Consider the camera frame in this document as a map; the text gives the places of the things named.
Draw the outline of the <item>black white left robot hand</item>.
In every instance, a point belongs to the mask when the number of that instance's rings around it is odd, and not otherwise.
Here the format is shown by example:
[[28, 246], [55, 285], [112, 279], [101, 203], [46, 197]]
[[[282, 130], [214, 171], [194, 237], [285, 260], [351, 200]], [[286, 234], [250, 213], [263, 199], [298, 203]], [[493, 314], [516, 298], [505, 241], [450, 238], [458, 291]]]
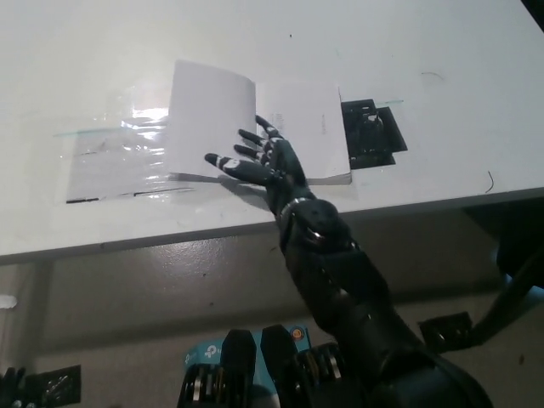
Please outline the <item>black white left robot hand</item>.
[[21, 408], [22, 403], [22, 387], [21, 383], [25, 368], [16, 369], [9, 367], [3, 375], [1, 375], [0, 401], [1, 408]]

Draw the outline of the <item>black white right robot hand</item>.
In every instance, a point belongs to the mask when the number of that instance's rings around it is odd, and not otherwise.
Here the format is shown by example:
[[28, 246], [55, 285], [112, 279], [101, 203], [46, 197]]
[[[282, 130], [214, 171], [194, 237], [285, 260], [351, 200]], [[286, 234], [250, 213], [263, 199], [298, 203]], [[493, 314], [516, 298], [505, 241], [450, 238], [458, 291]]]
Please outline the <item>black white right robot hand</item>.
[[261, 116], [255, 116], [255, 120], [266, 136], [244, 129], [238, 131], [245, 141], [256, 145], [254, 149], [241, 144], [234, 146], [235, 152], [245, 157], [243, 160], [216, 153], [205, 154], [204, 160], [233, 179], [265, 188], [269, 209], [279, 216], [292, 201], [313, 200], [315, 196], [290, 142]]

